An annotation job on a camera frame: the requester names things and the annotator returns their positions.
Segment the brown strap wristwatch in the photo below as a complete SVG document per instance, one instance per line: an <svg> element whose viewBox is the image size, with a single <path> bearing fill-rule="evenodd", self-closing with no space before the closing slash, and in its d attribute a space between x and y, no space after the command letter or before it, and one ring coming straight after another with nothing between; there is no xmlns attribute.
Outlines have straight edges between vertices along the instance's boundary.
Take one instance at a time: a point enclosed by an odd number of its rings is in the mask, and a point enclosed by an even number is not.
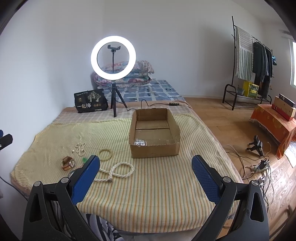
<svg viewBox="0 0 296 241"><path fill-rule="evenodd" d="M75 160L72 157L66 156L62 159L61 168L68 171L75 166Z"/></svg>

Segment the yellow striped blanket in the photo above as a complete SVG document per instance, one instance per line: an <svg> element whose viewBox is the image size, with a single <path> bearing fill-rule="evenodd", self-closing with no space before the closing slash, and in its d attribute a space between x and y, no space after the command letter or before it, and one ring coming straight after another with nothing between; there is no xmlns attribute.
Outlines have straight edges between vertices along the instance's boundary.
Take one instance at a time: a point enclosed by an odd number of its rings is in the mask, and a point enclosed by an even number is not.
<svg viewBox="0 0 296 241"><path fill-rule="evenodd" d="M52 123L35 136L11 172L17 187L29 193L36 181L55 183L67 172L62 159L72 157L84 145L85 157L103 159L101 170L78 203L83 213L95 214L119 230L132 233L164 233L192 230L203 225L214 203L206 197L191 167L201 155L220 175L235 182L241 178L220 143L206 125L192 114L175 114L181 130L177 156L134 159L128 143L130 118Z"/></svg>

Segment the power strip with chargers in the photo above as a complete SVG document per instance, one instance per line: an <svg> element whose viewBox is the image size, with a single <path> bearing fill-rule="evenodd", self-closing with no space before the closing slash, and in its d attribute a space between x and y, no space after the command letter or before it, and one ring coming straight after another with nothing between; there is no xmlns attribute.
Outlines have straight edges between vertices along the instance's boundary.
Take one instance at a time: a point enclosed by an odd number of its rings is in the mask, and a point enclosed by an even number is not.
<svg viewBox="0 0 296 241"><path fill-rule="evenodd" d="M269 159L261 159L260 162L256 165L251 166L251 171L256 176L257 179L260 179L263 176L263 180L265 179L265 175L270 168Z"/></svg>

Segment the zebra pattern cloth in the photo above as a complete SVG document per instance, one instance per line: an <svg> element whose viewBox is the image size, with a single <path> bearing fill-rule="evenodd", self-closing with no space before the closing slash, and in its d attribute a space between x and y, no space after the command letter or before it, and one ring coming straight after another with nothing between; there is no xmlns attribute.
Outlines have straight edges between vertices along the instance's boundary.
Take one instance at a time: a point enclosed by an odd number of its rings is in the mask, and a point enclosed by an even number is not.
<svg viewBox="0 0 296 241"><path fill-rule="evenodd" d="M53 201L52 204L58 223L62 228L62 232L69 238L76 240L62 214L59 203ZM96 216L95 214L83 212L81 212L80 214L99 240L124 240L124 238L119 234L119 232L114 228L114 226L111 225L108 221L104 220L103 218Z"/></svg>

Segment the black device on floor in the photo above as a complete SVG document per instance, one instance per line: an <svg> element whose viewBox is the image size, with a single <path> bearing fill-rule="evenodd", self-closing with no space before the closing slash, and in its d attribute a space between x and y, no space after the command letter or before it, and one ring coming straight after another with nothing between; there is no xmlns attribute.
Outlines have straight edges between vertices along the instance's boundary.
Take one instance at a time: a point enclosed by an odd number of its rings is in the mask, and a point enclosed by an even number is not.
<svg viewBox="0 0 296 241"><path fill-rule="evenodd" d="M253 137L253 142L248 144L248 148L246 148L248 151L257 151L260 157L264 156L263 152L263 143L259 140L258 135L255 135Z"/></svg>

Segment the cardboard box tray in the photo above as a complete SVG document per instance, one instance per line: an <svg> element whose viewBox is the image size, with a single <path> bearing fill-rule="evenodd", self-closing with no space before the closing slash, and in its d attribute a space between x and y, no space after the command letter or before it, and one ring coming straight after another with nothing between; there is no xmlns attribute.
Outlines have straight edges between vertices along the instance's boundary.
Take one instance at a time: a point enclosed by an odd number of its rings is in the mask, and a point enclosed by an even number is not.
<svg viewBox="0 0 296 241"><path fill-rule="evenodd" d="M129 131L132 158L177 156L180 128L167 108L137 109Z"/></svg>

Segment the black printed snack bag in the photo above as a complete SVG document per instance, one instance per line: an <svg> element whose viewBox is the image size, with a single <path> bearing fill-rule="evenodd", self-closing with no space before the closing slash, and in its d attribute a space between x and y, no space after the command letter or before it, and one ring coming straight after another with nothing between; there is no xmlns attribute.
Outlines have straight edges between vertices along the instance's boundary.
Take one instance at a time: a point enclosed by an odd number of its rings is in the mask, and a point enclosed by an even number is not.
<svg viewBox="0 0 296 241"><path fill-rule="evenodd" d="M74 103L78 113L90 113L108 109L108 102L102 88L75 93Z"/></svg>

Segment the orange cloth covered table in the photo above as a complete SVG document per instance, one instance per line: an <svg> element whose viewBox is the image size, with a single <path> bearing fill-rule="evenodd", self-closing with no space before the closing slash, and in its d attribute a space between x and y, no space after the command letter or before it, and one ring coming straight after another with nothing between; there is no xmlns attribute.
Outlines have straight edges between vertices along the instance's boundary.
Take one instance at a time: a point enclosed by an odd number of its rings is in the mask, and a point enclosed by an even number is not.
<svg viewBox="0 0 296 241"><path fill-rule="evenodd" d="M286 120L270 104L258 104L250 121L257 121L279 142L276 157L281 159L290 142L295 142L295 118Z"/></svg>

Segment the black clothes rack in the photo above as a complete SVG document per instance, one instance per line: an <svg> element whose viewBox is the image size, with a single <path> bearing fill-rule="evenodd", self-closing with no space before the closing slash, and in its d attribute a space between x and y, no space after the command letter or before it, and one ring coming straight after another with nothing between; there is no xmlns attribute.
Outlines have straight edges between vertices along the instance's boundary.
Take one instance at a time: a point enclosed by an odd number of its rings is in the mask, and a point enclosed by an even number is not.
<svg viewBox="0 0 296 241"><path fill-rule="evenodd" d="M231 110L248 108L257 103L272 103L269 95L273 67L276 61L273 49L247 31L235 25L232 20L234 60L232 79L224 87L222 102Z"/></svg>

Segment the black tripod stand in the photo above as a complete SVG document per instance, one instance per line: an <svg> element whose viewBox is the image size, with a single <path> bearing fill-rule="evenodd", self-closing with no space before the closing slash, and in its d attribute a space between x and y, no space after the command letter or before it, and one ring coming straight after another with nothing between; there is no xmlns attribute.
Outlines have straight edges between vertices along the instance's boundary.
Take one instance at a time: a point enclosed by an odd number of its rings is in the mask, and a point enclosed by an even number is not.
<svg viewBox="0 0 296 241"><path fill-rule="evenodd" d="M118 96L121 100L121 103L124 105L125 108L127 108L127 105L121 95L121 93L119 92L116 83L112 82L111 84L111 106L110 108L113 110L113 117L117 117L117 110L116 110L116 96Z"/></svg>

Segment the yellow box on rack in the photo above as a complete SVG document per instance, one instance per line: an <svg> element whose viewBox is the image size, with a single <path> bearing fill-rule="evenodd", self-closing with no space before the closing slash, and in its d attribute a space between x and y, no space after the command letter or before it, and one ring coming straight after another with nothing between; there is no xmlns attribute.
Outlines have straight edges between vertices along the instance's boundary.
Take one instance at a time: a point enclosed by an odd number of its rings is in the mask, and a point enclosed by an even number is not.
<svg viewBox="0 0 296 241"><path fill-rule="evenodd" d="M259 86L252 82L244 81L243 90L244 90L243 95L245 97L256 98L258 94Z"/></svg>

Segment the stacked gift boxes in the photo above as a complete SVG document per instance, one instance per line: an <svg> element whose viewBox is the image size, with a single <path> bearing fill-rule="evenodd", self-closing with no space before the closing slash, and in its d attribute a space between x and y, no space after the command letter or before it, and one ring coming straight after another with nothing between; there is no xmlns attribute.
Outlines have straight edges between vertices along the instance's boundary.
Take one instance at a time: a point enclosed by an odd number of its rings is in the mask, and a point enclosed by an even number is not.
<svg viewBox="0 0 296 241"><path fill-rule="evenodd" d="M275 97L271 107L287 121L291 121L295 117L295 107L292 107L278 96Z"/></svg>

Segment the blue patterned bed sheet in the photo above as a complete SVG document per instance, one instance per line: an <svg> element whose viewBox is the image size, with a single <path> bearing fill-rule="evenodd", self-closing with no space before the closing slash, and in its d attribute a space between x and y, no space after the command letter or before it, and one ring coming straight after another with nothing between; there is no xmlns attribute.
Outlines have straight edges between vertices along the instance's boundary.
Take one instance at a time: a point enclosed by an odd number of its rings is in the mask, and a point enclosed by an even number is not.
<svg viewBox="0 0 296 241"><path fill-rule="evenodd" d="M166 80L153 79L146 84L117 84L125 102L147 101L184 101L182 97Z"/></svg>

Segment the floral folded quilt pillows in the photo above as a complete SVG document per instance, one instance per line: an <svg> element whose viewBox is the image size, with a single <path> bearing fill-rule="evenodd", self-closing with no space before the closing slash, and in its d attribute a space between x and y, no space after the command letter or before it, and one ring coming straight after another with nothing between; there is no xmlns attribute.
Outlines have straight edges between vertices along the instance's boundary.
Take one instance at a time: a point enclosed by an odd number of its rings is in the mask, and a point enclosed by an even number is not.
<svg viewBox="0 0 296 241"><path fill-rule="evenodd" d="M127 66L127 61L121 61L115 63L114 66L111 64L107 64L102 67L102 70L106 73L119 73L124 70ZM142 85L149 83L152 79L152 74L154 74L154 69L146 60L136 61L135 65L130 73L126 75L124 78L119 78L114 80L114 82L121 86L128 86L128 85ZM91 77L92 85L98 86L107 86L112 84L111 80L107 80L102 78L101 76L97 75L93 72Z"/></svg>

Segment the dark hanging clothes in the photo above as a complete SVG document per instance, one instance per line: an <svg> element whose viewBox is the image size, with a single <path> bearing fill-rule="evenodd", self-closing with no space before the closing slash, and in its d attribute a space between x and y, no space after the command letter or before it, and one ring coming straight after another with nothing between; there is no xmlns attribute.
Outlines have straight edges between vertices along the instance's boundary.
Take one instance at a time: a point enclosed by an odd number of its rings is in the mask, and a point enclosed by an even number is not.
<svg viewBox="0 0 296 241"><path fill-rule="evenodd" d="M267 98L273 77L273 52L260 42L253 43L254 84L258 86L258 94Z"/></svg>

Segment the striped hanging towel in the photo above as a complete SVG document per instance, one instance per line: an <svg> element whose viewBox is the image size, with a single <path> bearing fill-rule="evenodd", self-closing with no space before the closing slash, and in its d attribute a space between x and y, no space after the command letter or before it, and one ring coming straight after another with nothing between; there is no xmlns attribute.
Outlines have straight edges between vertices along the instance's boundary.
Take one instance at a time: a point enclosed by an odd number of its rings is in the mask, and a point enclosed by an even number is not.
<svg viewBox="0 0 296 241"><path fill-rule="evenodd" d="M235 76L244 81L252 81L253 40L252 36L235 27Z"/></svg>

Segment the black phone holder clamp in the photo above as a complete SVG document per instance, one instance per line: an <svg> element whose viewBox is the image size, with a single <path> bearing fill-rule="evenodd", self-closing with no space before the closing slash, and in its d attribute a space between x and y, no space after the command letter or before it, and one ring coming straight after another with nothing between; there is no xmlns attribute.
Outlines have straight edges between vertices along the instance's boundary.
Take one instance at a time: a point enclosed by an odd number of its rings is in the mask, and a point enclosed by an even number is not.
<svg viewBox="0 0 296 241"><path fill-rule="evenodd" d="M111 45L108 45L107 49L109 49L111 51L111 53L115 53L116 51L119 51L121 49L121 46L111 47Z"/></svg>

